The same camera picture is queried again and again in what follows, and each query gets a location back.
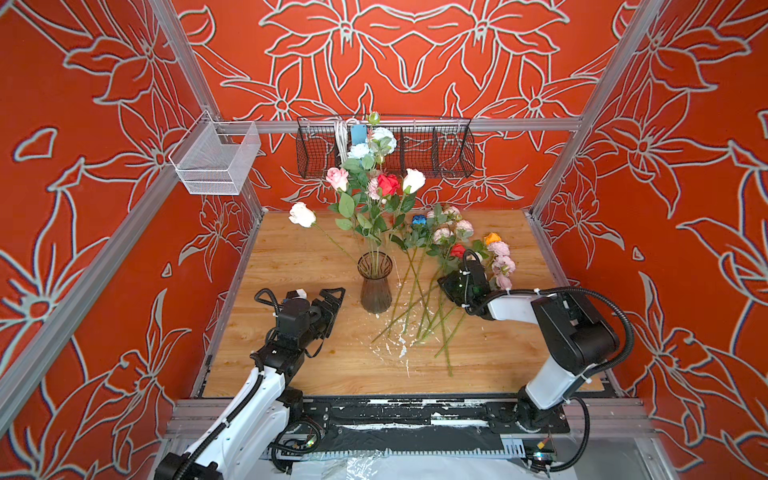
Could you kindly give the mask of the blue rose stem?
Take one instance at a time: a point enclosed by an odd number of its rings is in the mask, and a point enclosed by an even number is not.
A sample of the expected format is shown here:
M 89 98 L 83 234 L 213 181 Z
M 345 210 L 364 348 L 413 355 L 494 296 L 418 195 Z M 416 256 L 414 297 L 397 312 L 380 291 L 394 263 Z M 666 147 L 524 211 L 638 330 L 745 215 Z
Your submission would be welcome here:
M 397 313 L 400 298 L 408 280 L 411 280 L 413 283 L 411 290 L 412 295 L 416 292 L 423 293 L 419 279 L 420 273 L 418 272 L 418 268 L 414 265 L 414 261 L 418 250 L 426 245 L 427 236 L 426 215 L 416 214 L 411 218 L 409 223 L 405 221 L 404 214 L 396 219 L 395 229 L 394 232 L 390 234 L 390 240 L 405 254 L 407 266 L 405 267 L 405 274 L 400 280 L 398 292 L 395 296 L 395 307 L 392 312 L 393 321 L 397 320 L 395 314 Z

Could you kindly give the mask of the white rose stem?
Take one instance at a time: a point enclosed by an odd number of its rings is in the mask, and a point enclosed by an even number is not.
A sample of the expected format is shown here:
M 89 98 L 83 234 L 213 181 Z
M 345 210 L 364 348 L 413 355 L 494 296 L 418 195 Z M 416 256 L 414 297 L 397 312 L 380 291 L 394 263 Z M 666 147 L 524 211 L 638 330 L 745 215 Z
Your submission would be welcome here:
M 289 210 L 289 221 L 294 225 L 299 225 L 305 229 L 315 229 L 320 231 L 335 247 L 337 247 L 348 259 L 357 262 L 340 243 L 338 243 L 319 223 L 316 213 L 311 210 L 304 202 L 296 202 Z
M 407 168 L 406 175 L 400 183 L 399 190 L 392 200 L 397 200 L 397 206 L 394 213 L 394 232 L 400 240 L 405 239 L 406 235 L 406 217 L 416 202 L 417 193 L 426 184 L 426 176 L 417 169 Z

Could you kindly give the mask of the dark ribbed glass vase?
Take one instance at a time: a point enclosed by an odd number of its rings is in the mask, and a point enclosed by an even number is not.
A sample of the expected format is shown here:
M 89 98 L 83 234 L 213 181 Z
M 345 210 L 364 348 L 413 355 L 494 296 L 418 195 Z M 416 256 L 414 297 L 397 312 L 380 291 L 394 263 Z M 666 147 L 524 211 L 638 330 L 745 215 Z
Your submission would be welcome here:
M 357 263 L 358 273 L 362 277 L 360 301 L 362 307 L 371 314 L 381 314 L 392 304 L 389 275 L 393 261 L 381 251 L 366 252 Z

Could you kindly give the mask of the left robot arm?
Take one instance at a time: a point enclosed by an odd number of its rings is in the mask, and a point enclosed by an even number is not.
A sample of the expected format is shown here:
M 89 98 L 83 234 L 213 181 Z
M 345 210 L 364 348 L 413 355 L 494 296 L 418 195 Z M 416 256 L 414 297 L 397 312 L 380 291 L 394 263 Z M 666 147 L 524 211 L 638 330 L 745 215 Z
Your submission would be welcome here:
M 308 300 L 293 290 L 279 301 L 263 288 L 254 300 L 271 309 L 275 326 L 265 344 L 250 355 L 253 361 L 242 388 L 206 432 L 184 453 L 166 454 L 156 479 L 247 479 L 265 452 L 293 457 L 318 446 L 323 428 L 307 418 L 303 392 L 290 386 L 304 361 L 314 358 L 314 342 L 330 337 L 346 290 L 322 289 Z

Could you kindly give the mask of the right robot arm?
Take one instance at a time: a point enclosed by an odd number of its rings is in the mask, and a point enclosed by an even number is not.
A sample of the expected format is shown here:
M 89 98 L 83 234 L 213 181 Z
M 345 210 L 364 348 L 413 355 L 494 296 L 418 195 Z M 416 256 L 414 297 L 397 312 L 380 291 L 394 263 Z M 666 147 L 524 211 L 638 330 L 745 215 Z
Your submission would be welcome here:
M 628 316 L 604 295 L 573 286 L 493 290 L 472 250 L 438 285 L 468 315 L 539 327 L 549 356 L 517 393 L 514 413 L 514 422 L 528 432 L 546 426 L 592 376 L 623 363 L 635 344 Z

